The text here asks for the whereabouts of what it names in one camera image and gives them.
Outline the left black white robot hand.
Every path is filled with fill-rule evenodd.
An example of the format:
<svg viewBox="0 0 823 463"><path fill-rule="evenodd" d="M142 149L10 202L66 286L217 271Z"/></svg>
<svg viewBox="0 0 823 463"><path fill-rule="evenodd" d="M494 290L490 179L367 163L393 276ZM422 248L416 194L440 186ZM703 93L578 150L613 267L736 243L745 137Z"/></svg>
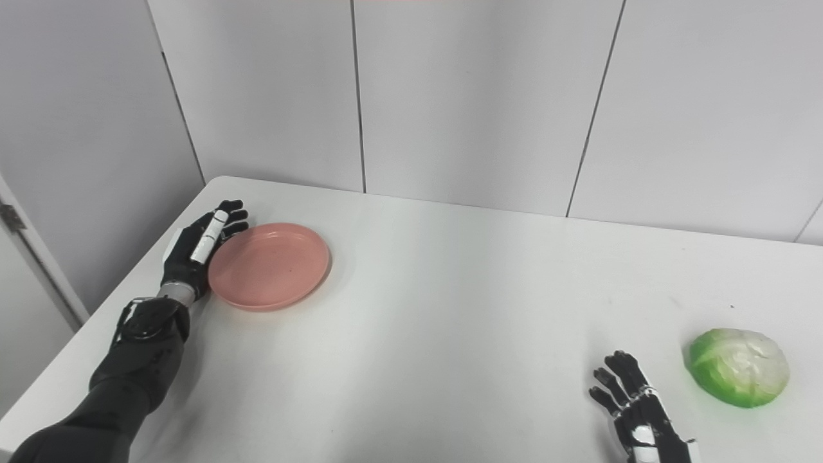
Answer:
<svg viewBox="0 0 823 463"><path fill-rule="evenodd" d="M165 257L161 294L188 292L189 305L203 297L209 290L208 270L215 252L230 238L249 229L248 219L243 201L224 200L182 228Z"/></svg>

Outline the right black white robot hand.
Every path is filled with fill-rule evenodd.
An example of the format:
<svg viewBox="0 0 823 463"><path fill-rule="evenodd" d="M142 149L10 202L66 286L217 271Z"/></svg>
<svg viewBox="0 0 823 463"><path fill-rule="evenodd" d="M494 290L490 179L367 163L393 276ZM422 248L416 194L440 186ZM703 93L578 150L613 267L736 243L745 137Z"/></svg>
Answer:
<svg viewBox="0 0 823 463"><path fill-rule="evenodd" d="M590 397L611 416L629 462L700 462L694 439L676 432L662 401L634 356L617 350L593 371Z"/></svg>

